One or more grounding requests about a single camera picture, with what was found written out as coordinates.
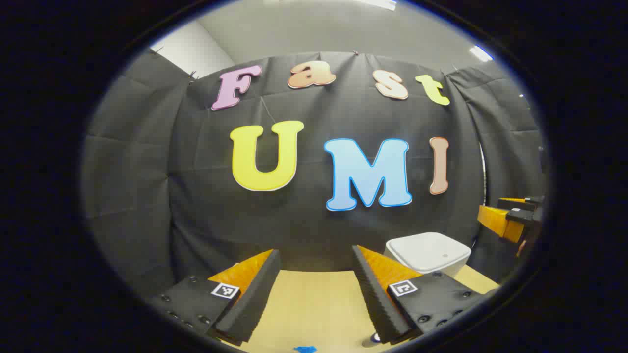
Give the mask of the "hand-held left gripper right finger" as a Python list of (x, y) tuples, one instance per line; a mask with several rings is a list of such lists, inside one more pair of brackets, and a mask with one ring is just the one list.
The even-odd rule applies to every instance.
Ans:
[(382, 343), (425, 336), (488, 297), (442, 271), (421, 274), (363, 246), (351, 250), (355, 277)]

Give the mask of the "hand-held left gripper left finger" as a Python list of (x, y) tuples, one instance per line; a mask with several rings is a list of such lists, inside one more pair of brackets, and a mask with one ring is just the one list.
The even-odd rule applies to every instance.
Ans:
[(211, 277), (188, 276), (148, 304), (198, 337), (240, 346), (260, 323), (280, 268), (280, 251), (264, 251)]

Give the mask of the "white desktop garbage bin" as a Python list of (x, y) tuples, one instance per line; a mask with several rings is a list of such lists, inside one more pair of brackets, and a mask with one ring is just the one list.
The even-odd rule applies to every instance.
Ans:
[(455, 277), (465, 266), (471, 248), (437, 232), (388, 240), (384, 255), (421, 274), (440, 272)]

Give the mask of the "wooden desktop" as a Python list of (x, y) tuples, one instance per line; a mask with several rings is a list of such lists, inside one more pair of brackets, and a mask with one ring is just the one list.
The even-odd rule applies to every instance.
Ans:
[(281, 270), (247, 353), (380, 353), (393, 345), (375, 344), (374, 324), (354, 271)]

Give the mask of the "ceiling light panel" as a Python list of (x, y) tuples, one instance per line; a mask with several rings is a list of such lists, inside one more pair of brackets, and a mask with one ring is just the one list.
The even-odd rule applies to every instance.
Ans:
[(477, 45), (471, 47), (469, 49), (469, 52), (483, 63), (491, 62), (494, 60), (494, 58), (489, 53), (487, 53), (485, 50), (483, 50), (481, 47), (478, 47)]
[(397, 5), (395, 0), (354, 0), (359, 3), (368, 4), (370, 6), (379, 7), (388, 11), (394, 11)]

